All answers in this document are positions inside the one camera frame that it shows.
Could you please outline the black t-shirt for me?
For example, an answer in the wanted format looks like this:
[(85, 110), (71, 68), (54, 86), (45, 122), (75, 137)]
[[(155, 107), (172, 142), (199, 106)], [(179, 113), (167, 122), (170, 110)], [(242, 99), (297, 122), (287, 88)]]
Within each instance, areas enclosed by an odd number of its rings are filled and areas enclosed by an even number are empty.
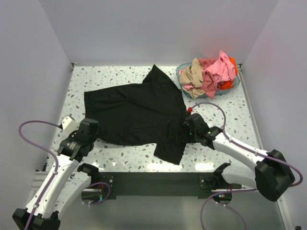
[(189, 133), (182, 92), (156, 65), (142, 83), (84, 93), (85, 117), (99, 123), (98, 138), (111, 144), (155, 143), (154, 156), (178, 165)]

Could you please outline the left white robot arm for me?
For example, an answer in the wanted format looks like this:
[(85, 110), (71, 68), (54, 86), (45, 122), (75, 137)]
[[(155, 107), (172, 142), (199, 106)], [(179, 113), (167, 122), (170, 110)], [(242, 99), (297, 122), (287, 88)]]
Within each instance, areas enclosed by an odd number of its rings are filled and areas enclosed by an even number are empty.
[(60, 128), (69, 135), (51, 153), (55, 162), (37, 193), (25, 208), (13, 213), (13, 220), (21, 230), (57, 230), (63, 212), (81, 192), (99, 184), (99, 169), (83, 162), (94, 148), (98, 122), (84, 119), (80, 123), (70, 116)]

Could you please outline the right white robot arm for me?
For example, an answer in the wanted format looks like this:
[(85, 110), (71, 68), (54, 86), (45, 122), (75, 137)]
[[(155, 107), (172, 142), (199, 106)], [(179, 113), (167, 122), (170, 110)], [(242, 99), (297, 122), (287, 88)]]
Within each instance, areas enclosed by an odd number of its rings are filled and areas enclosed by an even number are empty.
[(258, 190), (270, 201), (277, 201), (295, 182), (295, 176), (281, 152), (253, 148), (229, 136), (219, 127), (209, 127), (198, 113), (188, 115), (186, 124), (194, 142), (225, 153), (244, 164), (244, 167), (230, 163), (219, 166), (213, 173), (217, 187), (240, 184)]

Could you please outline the light pink t-shirt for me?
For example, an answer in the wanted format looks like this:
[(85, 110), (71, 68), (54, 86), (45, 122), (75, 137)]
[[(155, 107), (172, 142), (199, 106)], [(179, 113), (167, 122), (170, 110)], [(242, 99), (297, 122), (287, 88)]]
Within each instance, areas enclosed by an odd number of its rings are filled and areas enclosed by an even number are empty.
[(193, 84), (183, 85), (183, 89), (186, 90), (186, 91), (189, 91), (189, 90), (191, 90), (193, 88), (194, 88)]

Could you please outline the beige t-shirt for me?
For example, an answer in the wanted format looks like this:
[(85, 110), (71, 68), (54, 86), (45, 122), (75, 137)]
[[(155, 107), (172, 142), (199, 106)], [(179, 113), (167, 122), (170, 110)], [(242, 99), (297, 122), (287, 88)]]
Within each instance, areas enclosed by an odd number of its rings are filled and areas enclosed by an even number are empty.
[[(197, 58), (194, 58), (190, 66), (185, 67), (179, 71), (179, 83), (182, 86), (182, 90), (188, 93), (193, 99), (205, 94), (202, 90), (203, 86), (203, 67)], [(193, 84), (194, 88), (186, 91), (183, 89), (183, 85)]]

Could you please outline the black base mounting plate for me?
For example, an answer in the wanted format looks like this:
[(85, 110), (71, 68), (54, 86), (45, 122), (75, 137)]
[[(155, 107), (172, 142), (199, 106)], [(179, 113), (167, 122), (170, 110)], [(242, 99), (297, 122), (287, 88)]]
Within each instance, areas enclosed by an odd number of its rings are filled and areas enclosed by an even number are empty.
[(213, 172), (101, 172), (98, 181), (110, 185), (108, 199), (118, 196), (196, 196), (204, 199), (218, 189), (241, 188)]

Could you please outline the orange t-shirt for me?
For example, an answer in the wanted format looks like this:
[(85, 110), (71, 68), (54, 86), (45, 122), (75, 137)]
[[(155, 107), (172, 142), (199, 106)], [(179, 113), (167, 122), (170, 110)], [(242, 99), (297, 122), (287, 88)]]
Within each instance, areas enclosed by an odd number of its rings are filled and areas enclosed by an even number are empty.
[(228, 90), (234, 87), (234, 81), (238, 74), (236, 61), (233, 57), (228, 57), (226, 53), (220, 53), (219, 80), (221, 90)]

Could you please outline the teal plastic laundry basket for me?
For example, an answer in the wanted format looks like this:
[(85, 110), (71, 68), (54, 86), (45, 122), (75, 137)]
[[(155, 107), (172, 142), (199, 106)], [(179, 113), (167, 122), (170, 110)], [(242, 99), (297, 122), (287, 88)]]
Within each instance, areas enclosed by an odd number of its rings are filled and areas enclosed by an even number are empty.
[(215, 62), (216, 59), (194, 59), (177, 67), (177, 80), (186, 96), (192, 99), (213, 99), (239, 86), (240, 79), (235, 62), (222, 61), (219, 65), (215, 65)]

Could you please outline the aluminium frame rail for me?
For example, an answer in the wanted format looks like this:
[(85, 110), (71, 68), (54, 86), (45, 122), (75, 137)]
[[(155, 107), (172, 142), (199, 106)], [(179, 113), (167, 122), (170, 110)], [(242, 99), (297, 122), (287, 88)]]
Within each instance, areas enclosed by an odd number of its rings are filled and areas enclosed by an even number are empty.
[[(32, 183), (32, 195), (34, 196), (40, 186), (42, 185), (43, 181), (45, 180), (46, 176), (49, 172), (36, 172), (35, 178)], [(215, 190), (212, 191), (211, 195), (209, 195), (207, 198), (204, 198), (206, 202), (209, 200), (214, 200), (217, 204), (228, 206), (229, 202), (231, 201), (234, 193), (239, 192), (254, 192), (258, 191), (256, 189), (241, 185), (240, 189), (230, 189), (230, 190)], [(111, 193), (111, 187), (109, 184), (105, 182), (99, 182), (98, 180), (96, 182), (91, 182), (91, 184), (85, 188), (80, 195), (82, 195), (82, 198), (89, 201), (90, 205), (96, 205), (106, 199), (108, 199), (109, 195)]]

